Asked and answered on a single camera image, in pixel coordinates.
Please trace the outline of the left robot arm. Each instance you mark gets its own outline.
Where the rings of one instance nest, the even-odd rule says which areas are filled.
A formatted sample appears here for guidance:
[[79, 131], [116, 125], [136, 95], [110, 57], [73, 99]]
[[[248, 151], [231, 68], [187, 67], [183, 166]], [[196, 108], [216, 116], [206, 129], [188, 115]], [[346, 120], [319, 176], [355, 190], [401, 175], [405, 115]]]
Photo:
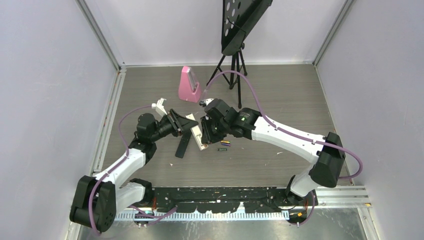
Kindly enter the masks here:
[[123, 155], [100, 173], [79, 179], [70, 207], [70, 221], [100, 234], [106, 232], [116, 215], [129, 206], [138, 203], [148, 207], [154, 199], [152, 184], [138, 178], [126, 181], [153, 158], [158, 140], [168, 135], [179, 137], [190, 133], [198, 124], [174, 109], [162, 115], [160, 120], [151, 113], [141, 114], [134, 138], [130, 143], [123, 143]]

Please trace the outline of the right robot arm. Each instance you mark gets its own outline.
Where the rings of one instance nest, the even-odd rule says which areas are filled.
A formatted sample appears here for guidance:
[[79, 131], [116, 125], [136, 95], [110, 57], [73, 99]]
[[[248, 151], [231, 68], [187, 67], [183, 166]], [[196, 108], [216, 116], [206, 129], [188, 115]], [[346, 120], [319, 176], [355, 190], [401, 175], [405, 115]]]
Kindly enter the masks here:
[[280, 147], [310, 163], [302, 173], [291, 177], [285, 189], [285, 198], [291, 205], [299, 205], [318, 187], [337, 186], [346, 158], [337, 134], [323, 136], [300, 131], [248, 107], [236, 111], [218, 98], [208, 98], [199, 104], [205, 112], [201, 118], [203, 144], [214, 144], [232, 135]]

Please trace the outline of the white remote control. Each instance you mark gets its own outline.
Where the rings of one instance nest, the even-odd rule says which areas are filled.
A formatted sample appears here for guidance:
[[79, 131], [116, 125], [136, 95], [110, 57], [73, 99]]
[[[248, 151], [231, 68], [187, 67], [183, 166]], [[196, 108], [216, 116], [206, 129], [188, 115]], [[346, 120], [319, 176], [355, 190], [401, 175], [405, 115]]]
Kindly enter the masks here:
[[206, 143], [202, 143], [203, 133], [202, 133], [202, 130], [200, 129], [200, 125], [198, 124], [198, 125], [192, 127], [191, 132], [192, 132], [192, 135], [194, 137], [194, 140], [195, 140], [199, 150], [203, 151], [203, 150], [207, 149], [208, 145]]

